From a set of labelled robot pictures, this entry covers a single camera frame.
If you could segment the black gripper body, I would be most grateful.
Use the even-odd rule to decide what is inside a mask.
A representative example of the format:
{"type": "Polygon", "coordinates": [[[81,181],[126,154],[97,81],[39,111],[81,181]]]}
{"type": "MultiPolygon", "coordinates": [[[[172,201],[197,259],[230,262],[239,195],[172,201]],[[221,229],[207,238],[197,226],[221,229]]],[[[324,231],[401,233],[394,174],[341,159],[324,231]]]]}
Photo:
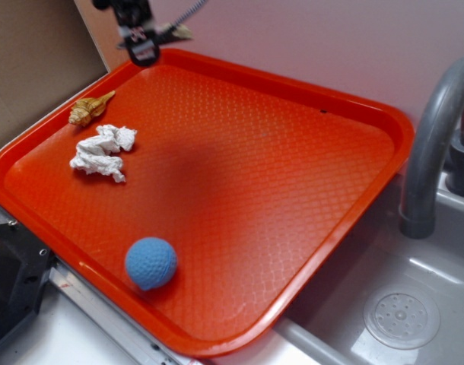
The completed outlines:
{"type": "Polygon", "coordinates": [[[100,11],[112,8],[120,27],[137,27],[154,20],[147,0],[92,0],[91,2],[100,11]]]}

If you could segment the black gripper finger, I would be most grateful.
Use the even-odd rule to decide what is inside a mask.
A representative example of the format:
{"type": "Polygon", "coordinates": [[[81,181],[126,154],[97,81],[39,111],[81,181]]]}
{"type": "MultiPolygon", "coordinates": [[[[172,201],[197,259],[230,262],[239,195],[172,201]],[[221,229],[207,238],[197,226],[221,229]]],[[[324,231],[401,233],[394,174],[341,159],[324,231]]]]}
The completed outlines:
{"type": "Polygon", "coordinates": [[[139,67],[150,67],[160,58],[160,46],[170,43],[177,26],[167,24],[159,27],[155,23],[143,23],[136,26],[119,25],[120,41],[118,50],[126,51],[129,59],[139,67]]]}

